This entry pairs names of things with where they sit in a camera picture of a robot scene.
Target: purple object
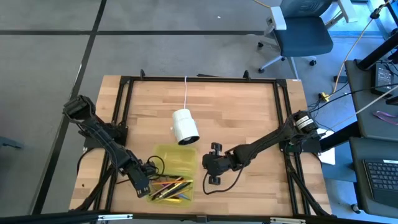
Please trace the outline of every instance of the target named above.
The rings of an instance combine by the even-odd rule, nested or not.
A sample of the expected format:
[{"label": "purple object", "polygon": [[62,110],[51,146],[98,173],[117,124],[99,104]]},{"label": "purple object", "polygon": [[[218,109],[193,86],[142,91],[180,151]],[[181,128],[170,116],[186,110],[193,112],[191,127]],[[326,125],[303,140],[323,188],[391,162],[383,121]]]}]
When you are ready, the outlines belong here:
[{"label": "purple object", "polygon": [[398,116],[394,116],[394,115],[391,115],[391,114],[383,112],[383,111],[373,112],[373,115],[387,123],[398,125],[397,121],[394,121],[391,119],[391,118],[398,118]]}]

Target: office chair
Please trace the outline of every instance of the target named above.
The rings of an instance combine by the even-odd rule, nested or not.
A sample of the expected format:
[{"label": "office chair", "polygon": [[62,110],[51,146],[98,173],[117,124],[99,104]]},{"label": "office chair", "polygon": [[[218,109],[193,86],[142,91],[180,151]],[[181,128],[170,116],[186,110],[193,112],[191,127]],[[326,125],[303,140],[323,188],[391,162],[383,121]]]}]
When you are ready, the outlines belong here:
[{"label": "office chair", "polygon": [[276,40],[277,45],[261,41],[258,47],[264,44],[276,47],[280,55],[259,68],[259,73],[278,60],[289,61],[290,68],[296,79],[299,79],[294,63],[294,57],[310,59],[310,65],[317,61],[314,55],[331,52],[333,41],[328,29],[343,17],[346,22],[356,22],[358,18],[350,0],[339,0],[341,13],[326,24],[320,16],[330,7],[333,0],[283,0],[279,7],[270,7],[271,16],[267,19],[268,28],[264,36]]}]

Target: wooden tabletop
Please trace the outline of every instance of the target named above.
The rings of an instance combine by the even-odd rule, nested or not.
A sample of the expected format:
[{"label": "wooden tabletop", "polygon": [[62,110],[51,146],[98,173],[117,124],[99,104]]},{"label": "wooden tabletop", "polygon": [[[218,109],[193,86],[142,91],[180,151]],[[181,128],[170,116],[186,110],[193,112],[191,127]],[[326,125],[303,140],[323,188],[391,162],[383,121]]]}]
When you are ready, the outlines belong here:
[{"label": "wooden tabletop", "polygon": [[[105,122],[111,121],[119,81],[120,76],[116,75],[103,78],[96,114]],[[131,213],[291,216],[285,165],[277,144],[252,160],[230,191],[205,195],[201,186],[205,175],[201,157],[210,151],[212,142],[221,143],[226,151],[237,144],[251,143],[278,127],[272,85],[210,82],[188,82],[187,85],[187,108],[197,123],[200,135],[200,140],[192,144],[197,149],[198,161],[192,205],[189,208],[175,208],[147,203],[145,198],[137,198],[131,183],[125,182],[115,186],[111,210]],[[287,80],[287,86],[292,112],[307,109],[301,82]],[[122,102],[126,97],[125,88]],[[134,82],[127,119],[129,132],[126,147],[138,158],[146,161],[153,155],[156,145],[176,142],[170,131],[172,113],[183,107],[184,94],[184,82]],[[282,89],[280,100],[285,119]],[[103,156],[103,149],[95,149],[82,160],[70,208],[79,206],[97,184]],[[319,160],[305,153],[301,159],[306,186],[322,208],[330,213]],[[207,185],[206,190],[229,187],[237,174],[227,171],[221,176],[220,186]],[[118,181],[126,178],[118,175]],[[106,186],[101,208],[105,204],[107,189]],[[297,186],[295,189],[299,211],[303,213],[299,189]]]}]

